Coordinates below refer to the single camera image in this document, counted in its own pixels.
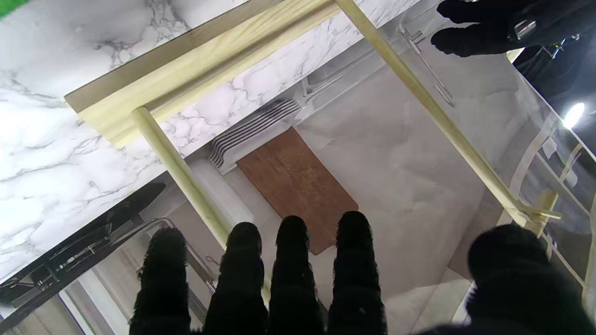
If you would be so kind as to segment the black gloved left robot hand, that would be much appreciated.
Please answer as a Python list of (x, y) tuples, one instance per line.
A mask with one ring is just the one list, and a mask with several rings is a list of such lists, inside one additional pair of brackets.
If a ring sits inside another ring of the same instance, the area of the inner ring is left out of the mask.
[(445, 0), (437, 8), (454, 27), (430, 42), (445, 54), (465, 58), (551, 45), (595, 28), (593, 0)]

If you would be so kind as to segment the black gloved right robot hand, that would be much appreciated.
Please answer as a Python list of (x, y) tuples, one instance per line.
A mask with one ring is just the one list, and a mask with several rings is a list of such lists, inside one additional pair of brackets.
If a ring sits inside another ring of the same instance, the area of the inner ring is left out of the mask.
[[(385, 335), (373, 236), (366, 217), (339, 220), (328, 322), (316, 299), (304, 221), (284, 218), (270, 288), (264, 286), (257, 227), (237, 224), (222, 256), (206, 321), (192, 330), (188, 312), (187, 246), (176, 228), (160, 229), (147, 250), (131, 335)], [(532, 231), (516, 223), (494, 227), (471, 244), (468, 266), (475, 289), (466, 304), (470, 322), (441, 324), (424, 335), (593, 335), (595, 325), (575, 288), (560, 276)]]

